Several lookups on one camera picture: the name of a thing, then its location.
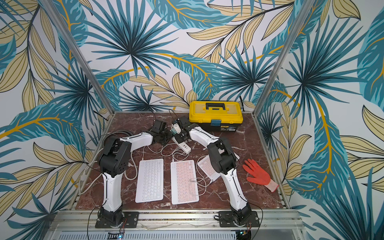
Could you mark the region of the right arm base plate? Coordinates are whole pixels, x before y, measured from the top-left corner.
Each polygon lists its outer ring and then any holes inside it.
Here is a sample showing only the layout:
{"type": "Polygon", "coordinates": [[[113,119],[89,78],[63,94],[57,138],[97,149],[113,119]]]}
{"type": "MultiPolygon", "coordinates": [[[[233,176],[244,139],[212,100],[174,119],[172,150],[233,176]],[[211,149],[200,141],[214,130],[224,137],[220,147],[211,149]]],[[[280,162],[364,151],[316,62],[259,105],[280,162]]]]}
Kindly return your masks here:
{"type": "Polygon", "coordinates": [[[252,211],[248,217],[240,217],[232,211],[219,211],[214,216],[215,220],[219,222],[221,228],[257,228],[260,226],[261,217],[258,216],[256,211],[252,211]]]}

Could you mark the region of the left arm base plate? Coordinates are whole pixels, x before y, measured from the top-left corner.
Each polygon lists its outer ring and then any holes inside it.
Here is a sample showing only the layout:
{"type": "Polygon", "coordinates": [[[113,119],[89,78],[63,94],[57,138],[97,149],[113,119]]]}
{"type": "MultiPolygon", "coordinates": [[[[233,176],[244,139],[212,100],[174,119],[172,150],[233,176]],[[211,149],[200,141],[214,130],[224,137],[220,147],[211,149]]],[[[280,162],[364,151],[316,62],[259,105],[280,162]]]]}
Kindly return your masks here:
{"type": "Polygon", "coordinates": [[[116,212],[100,211],[95,225],[96,229],[106,228],[128,228],[137,227],[139,212],[116,212]]]}

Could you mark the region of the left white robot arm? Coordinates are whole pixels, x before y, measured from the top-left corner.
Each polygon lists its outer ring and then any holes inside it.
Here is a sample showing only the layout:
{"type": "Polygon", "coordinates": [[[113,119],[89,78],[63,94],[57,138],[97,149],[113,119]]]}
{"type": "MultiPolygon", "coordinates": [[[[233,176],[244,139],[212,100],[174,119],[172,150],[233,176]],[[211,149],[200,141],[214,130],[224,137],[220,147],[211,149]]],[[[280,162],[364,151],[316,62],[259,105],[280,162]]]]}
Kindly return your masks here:
{"type": "Polygon", "coordinates": [[[155,120],[152,127],[140,134],[125,138],[110,136],[102,150],[99,166],[104,180],[104,199],[98,218],[111,226],[123,222],[121,187],[123,173],[128,167],[131,153],[152,144],[165,146],[172,138],[167,123],[155,120]]]}

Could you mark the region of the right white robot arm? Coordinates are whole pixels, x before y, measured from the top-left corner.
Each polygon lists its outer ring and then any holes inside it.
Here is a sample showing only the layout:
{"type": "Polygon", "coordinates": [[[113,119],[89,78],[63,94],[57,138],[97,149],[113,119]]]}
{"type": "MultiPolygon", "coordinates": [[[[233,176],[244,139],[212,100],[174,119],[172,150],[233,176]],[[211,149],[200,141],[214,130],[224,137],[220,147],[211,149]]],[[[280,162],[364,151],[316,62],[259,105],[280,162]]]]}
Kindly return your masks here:
{"type": "Polygon", "coordinates": [[[207,148],[211,166],[221,175],[227,188],[233,221],[238,226],[245,225],[252,214],[252,209],[240,186],[237,177],[238,156],[229,141],[208,133],[198,124],[189,122],[187,117],[177,118],[172,121],[172,126],[178,143],[193,140],[207,148]]]}

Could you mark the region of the white power strip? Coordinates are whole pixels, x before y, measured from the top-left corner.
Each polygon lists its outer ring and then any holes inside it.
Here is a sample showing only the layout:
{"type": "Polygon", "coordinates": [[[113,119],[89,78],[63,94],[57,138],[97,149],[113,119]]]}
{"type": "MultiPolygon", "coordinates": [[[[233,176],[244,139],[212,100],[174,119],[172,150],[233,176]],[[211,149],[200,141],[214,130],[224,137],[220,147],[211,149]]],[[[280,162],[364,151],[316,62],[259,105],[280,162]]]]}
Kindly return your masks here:
{"type": "Polygon", "coordinates": [[[173,137],[172,140],[174,141],[175,144],[177,144],[179,146],[179,148],[184,153],[189,154],[191,152],[192,149],[185,142],[178,143],[178,141],[175,139],[175,137],[173,137]]]}

